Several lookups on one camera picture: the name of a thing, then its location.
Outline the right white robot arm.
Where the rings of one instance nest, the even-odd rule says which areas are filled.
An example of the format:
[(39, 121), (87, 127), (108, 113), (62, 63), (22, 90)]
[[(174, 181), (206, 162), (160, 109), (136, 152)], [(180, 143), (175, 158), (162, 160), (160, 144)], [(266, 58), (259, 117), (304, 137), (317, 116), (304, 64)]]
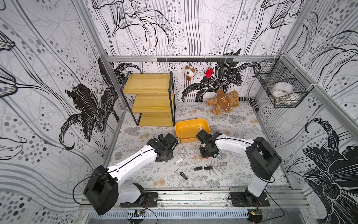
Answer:
[(243, 201), (248, 206), (265, 205), (264, 190), (282, 162), (276, 150), (263, 138), (244, 140), (216, 132), (213, 135), (199, 131), (196, 138), (201, 142), (200, 154), (203, 158), (215, 158), (221, 150), (246, 155), (254, 175), (244, 193), (233, 196), (235, 201)]

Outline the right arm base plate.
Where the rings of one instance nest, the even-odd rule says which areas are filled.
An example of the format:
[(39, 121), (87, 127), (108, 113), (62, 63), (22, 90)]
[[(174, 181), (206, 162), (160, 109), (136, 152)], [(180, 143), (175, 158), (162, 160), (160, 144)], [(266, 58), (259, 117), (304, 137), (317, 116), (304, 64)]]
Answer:
[(270, 203), (267, 194), (263, 192), (259, 197), (255, 197), (249, 192), (234, 191), (229, 193), (228, 200), (234, 207), (269, 207)]

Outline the black silver swivel usb drive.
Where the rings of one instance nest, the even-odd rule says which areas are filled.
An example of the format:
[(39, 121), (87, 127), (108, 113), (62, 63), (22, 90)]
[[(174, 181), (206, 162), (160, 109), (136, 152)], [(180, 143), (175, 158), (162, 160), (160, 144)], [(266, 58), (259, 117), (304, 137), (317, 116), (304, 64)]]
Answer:
[(184, 180), (187, 180), (188, 177), (183, 173), (183, 172), (180, 172), (180, 176), (184, 179)]

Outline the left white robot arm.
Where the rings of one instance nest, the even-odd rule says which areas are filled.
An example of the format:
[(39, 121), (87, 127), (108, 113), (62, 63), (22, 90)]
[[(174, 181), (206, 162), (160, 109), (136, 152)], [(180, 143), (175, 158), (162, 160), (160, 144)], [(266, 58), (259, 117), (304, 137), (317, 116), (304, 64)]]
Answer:
[(125, 207), (146, 207), (150, 199), (146, 191), (138, 184), (123, 183), (152, 162), (167, 162), (173, 159), (173, 150), (180, 141), (172, 134), (150, 139), (138, 152), (122, 162), (105, 168), (100, 165), (88, 178), (84, 196), (98, 215), (103, 215), (117, 203)]

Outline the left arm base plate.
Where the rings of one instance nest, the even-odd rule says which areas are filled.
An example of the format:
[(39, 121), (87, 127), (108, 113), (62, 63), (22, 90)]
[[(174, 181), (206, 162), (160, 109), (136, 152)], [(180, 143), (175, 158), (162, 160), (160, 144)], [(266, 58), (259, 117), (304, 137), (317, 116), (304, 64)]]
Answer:
[(155, 208), (158, 203), (158, 193), (157, 192), (146, 192), (139, 196), (139, 198), (133, 202), (120, 203), (119, 206), (122, 208)]

